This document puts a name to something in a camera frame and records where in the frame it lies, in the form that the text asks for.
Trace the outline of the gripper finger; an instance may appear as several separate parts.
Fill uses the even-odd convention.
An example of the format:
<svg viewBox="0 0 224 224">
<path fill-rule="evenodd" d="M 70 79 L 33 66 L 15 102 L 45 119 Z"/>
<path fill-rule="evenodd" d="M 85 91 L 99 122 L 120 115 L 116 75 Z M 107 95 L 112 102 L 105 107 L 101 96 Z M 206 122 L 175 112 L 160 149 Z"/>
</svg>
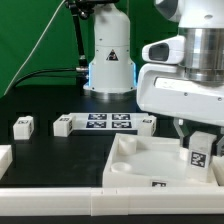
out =
<svg viewBox="0 0 224 224">
<path fill-rule="evenodd" d="M 219 157 L 224 156 L 224 127 L 220 128 L 217 144 L 216 144 L 216 155 Z"/>
</svg>

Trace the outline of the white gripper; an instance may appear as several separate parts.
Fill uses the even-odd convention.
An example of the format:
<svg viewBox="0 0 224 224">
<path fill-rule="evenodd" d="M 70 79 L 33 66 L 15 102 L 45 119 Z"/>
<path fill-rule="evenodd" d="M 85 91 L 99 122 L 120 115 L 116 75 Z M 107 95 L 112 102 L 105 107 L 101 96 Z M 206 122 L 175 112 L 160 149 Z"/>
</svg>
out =
<svg viewBox="0 0 224 224">
<path fill-rule="evenodd" d="M 143 111 L 176 117 L 181 147 L 189 145 L 185 120 L 224 126 L 224 85 L 190 81 L 178 66 L 145 64 L 138 76 L 137 104 Z"/>
</svg>

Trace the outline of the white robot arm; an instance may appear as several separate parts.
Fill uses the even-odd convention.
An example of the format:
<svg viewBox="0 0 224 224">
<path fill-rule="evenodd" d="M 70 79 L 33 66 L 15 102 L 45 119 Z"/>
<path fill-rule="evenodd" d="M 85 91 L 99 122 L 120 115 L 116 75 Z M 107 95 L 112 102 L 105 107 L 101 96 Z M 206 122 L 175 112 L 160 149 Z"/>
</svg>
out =
<svg viewBox="0 0 224 224">
<path fill-rule="evenodd" d="M 95 57 L 89 64 L 86 92 L 103 99 L 137 93 L 140 109 L 176 121 L 219 126 L 224 155 L 224 0 L 154 0 L 174 37 L 142 49 L 145 65 L 130 60 L 130 21 L 109 0 L 95 7 Z"/>
</svg>

